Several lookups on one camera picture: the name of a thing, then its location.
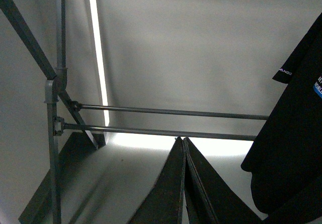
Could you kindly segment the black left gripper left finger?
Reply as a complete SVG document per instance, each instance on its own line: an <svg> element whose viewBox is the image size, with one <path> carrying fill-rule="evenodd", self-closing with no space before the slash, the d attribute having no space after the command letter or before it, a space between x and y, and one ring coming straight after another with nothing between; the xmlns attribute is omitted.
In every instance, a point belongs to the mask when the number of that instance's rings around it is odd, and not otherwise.
<svg viewBox="0 0 322 224"><path fill-rule="evenodd" d="M128 223L181 223L186 152L180 137L148 195Z"/></svg>

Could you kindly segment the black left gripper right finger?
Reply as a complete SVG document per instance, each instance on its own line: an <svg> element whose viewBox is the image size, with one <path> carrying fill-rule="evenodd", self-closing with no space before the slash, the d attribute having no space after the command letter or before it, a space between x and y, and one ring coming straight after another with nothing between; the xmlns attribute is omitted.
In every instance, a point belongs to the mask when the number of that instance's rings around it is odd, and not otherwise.
<svg viewBox="0 0 322 224"><path fill-rule="evenodd" d="M189 138L186 150L185 198L189 223L262 223L229 188Z"/></svg>

